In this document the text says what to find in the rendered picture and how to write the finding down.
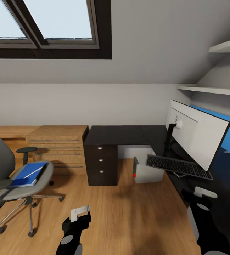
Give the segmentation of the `folder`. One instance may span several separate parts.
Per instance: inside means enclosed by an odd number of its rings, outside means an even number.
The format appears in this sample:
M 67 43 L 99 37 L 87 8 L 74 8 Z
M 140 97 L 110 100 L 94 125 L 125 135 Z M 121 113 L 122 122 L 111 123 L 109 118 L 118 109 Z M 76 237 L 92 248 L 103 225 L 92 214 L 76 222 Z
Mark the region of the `folder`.
M 14 183 L 10 186 L 10 188 L 34 186 L 35 183 L 37 182 L 37 180 L 39 179 L 39 177 L 41 176 L 42 172 L 44 171 L 46 165 L 47 165 L 47 163 L 27 164 L 27 166 L 15 178 Z M 36 171 L 40 167 L 42 167 L 42 169 L 40 169 L 39 171 Z M 36 171 L 36 172 L 33 173 L 34 171 Z M 28 176 L 28 175 L 30 175 L 30 176 Z M 26 176 L 28 176 L 28 177 L 26 177 Z

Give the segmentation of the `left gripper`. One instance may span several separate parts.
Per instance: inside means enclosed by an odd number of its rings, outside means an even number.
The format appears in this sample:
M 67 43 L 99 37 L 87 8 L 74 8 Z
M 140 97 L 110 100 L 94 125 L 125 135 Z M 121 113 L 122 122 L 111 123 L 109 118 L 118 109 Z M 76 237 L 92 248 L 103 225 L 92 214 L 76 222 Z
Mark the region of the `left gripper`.
M 78 218 L 77 221 L 71 222 L 69 220 L 69 217 L 63 222 L 63 230 L 64 230 L 64 235 L 65 233 L 71 229 L 72 227 L 77 227 L 80 229 L 80 232 L 82 233 L 82 230 L 88 229 L 89 228 L 89 222 L 91 222 L 91 215 L 90 212 L 88 212 L 87 215 L 81 216 Z

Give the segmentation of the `swivel chair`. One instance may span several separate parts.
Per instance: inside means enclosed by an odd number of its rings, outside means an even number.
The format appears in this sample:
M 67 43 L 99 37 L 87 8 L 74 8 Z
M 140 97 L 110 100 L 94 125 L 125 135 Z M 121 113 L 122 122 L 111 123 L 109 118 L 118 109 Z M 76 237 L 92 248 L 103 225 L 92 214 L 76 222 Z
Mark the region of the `swivel chair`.
M 28 162 L 28 152 L 36 151 L 36 147 L 24 147 L 16 150 L 16 153 L 23 154 L 23 166 L 19 168 L 13 175 L 11 173 L 15 170 L 15 156 L 10 148 L 5 144 L 5 142 L 0 138 L 0 209 L 6 202 L 17 201 L 24 199 L 11 213 L 9 213 L 1 222 L 4 223 L 12 214 L 14 214 L 23 205 L 29 205 L 29 218 L 30 218 L 30 232 L 29 237 L 33 237 L 35 230 L 33 230 L 32 224 L 32 207 L 36 207 L 35 198 L 59 198 L 61 202 L 64 198 L 59 195 L 36 195 L 41 190 L 43 190 L 49 183 L 50 186 L 53 185 L 53 181 L 50 181 L 53 176 L 54 166 L 50 161 L 39 160 L 31 163 L 47 163 L 44 171 L 37 180 L 34 186 L 27 187 L 15 187 L 10 188 L 14 183 L 15 178 L 20 174 L 20 172 L 27 166 Z M 29 164 L 31 164 L 29 163 Z M 4 227 L 0 227 L 0 234 L 4 230 Z

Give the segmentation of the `notebook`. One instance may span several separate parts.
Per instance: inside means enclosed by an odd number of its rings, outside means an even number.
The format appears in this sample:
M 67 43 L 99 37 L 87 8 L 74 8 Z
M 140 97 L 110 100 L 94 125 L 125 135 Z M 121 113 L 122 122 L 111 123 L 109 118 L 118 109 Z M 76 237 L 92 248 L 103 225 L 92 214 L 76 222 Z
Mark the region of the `notebook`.
M 177 172 L 174 172 L 174 174 L 176 174 L 178 177 L 183 177 L 185 174 L 180 174 L 180 173 L 177 173 Z

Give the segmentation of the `keyboard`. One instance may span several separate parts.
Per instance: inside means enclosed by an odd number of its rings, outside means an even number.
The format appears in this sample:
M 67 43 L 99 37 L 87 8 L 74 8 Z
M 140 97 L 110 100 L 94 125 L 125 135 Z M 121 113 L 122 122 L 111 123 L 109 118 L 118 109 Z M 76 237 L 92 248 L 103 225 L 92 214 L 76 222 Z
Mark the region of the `keyboard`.
M 213 180 L 213 177 L 209 171 L 206 171 L 198 163 L 191 161 L 148 154 L 146 166 Z

